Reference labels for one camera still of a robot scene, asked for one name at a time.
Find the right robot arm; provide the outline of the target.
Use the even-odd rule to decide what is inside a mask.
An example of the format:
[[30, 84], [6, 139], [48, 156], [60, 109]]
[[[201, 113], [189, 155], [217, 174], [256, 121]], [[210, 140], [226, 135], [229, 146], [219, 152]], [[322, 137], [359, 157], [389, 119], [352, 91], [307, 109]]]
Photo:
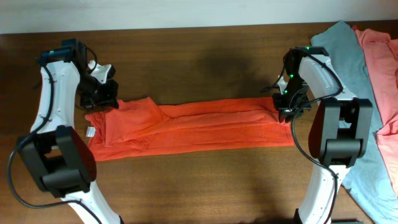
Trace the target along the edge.
[[272, 85], [272, 96], [281, 123], [290, 123], [295, 136], [299, 116], [318, 105], [308, 134], [308, 152], [300, 153], [313, 163], [311, 179], [295, 223], [332, 223], [331, 214], [339, 188], [356, 161], [366, 152], [373, 105], [358, 98], [335, 72], [324, 47], [293, 47], [283, 57], [281, 74]]

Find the orange soccer t-shirt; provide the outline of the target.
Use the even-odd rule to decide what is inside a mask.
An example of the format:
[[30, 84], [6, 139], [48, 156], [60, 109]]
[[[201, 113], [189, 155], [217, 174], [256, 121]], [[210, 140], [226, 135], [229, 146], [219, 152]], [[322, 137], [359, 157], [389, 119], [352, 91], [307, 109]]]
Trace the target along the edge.
[[294, 143], [270, 97], [181, 105], [144, 98], [85, 118], [95, 129], [88, 147], [96, 161]]

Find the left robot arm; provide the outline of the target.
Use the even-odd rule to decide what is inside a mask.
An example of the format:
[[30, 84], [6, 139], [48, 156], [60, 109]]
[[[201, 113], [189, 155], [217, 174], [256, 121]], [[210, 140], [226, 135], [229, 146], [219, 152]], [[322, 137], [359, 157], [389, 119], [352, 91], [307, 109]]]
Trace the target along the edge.
[[7, 182], [15, 198], [29, 208], [14, 188], [11, 166], [20, 155], [42, 192], [57, 202], [45, 208], [68, 204], [84, 223], [122, 223], [103, 197], [96, 183], [97, 169], [93, 153], [75, 131], [75, 100], [90, 111], [118, 108], [118, 83], [113, 80], [111, 64], [88, 60], [90, 48], [78, 39], [62, 41], [59, 49], [40, 54], [42, 76], [40, 105], [30, 133], [21, 137], [7, 162]]

